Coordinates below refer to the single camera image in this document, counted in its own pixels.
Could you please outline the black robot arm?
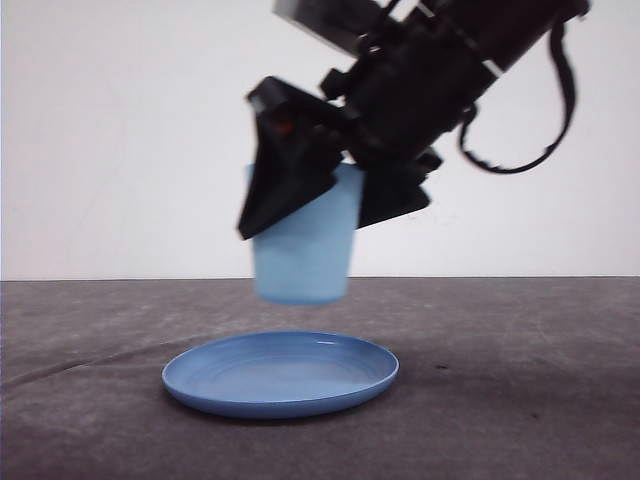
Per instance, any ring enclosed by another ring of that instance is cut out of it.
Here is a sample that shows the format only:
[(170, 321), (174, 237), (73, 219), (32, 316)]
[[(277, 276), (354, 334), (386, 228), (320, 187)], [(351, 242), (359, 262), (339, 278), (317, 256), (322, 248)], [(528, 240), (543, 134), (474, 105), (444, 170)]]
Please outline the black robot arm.
[(477, 100), (541, 37), (547, 37), (571, 117), (574, 76), (566, 23), (586, 1), (420, 1), (401, 20), (375, 1), (278, 1), (281, 18), (352, 55), (321, 95), (273, 76), (248, 96), (258, 146), (238, 229), (252, 238), (336, 184), (343, 152), (364, 173), (358, 223), (366, 227), (429, 205), (422, 185), (441, 165), (444, 133), (465, 134)]

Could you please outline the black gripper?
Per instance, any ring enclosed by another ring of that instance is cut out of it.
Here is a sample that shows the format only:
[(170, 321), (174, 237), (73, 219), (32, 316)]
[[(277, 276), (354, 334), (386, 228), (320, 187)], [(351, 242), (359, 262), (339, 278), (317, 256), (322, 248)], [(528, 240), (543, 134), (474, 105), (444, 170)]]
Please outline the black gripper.
[(457, 31), (379, 29), (331, 41), (356, 61), (330, 70), (319, 95), (275, 76), (248, 95), (257, 150), (238, 223), (245, 240), (328, 192), (343, 149), (363, 163), (416, 157), (363, 169), (359, 228), (428, 207), (422, 184), (443, 160), (427, 148), (495, 81)]

